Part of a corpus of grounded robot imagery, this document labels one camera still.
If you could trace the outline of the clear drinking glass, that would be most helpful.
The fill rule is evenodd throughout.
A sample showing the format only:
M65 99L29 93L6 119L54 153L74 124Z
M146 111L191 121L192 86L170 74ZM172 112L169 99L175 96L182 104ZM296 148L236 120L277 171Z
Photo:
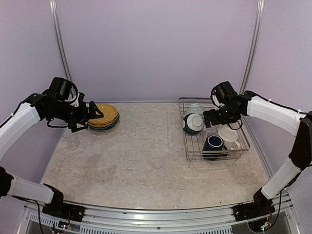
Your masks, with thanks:
M62 137L74 149L80 145L80 140L77 133L65 130Z
M203 130L201 131L200 135L203 138L207 138L210 135L214 135L218 131L218 126L211 126L209 128L204 127Z

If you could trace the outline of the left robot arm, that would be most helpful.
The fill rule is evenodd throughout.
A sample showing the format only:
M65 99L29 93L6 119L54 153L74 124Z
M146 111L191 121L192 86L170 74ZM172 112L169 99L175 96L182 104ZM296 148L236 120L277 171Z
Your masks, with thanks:
M44 137L42 120L63 120L73 133L87 128L90 119L103 117L96 104L83 102L83 94L68 101L45 92L31 94L0 126L0 196L35 200L62 217L68 213L64 195L56 188L40 184L56 143L56 135Z

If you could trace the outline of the yellow polka dot plate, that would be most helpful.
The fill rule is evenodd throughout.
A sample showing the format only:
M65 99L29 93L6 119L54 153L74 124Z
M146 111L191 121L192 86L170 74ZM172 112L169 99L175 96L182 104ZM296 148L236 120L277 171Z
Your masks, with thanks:
M113 105L110 105L110 104L97 104L98 108L102 111L102 113L104 114L104 117L106 115L109 115L109 114L117 114L118 111L117 109L113 106Z
M95 128L104 128L104 127L113 125L118 120L119 120L119 113L114 114L114 115L109 114L99 119L91 119L87 123L88 125L95 127Z

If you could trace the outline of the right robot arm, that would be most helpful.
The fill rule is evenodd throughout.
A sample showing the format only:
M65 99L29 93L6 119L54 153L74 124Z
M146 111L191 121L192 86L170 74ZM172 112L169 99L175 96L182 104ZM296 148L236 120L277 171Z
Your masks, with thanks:
M253 195L250 203L234 206L237 219L261 216L275 211L273 198L290 187L300 174L312 165L312 114L287 107L253 91L238 94L231 89L214 88L211 100L216 106L204 112L208 126L232 124L245 117L252 117L273 125L283 136L270 134L266 156L285 153L285 162L275 167L271 178Z

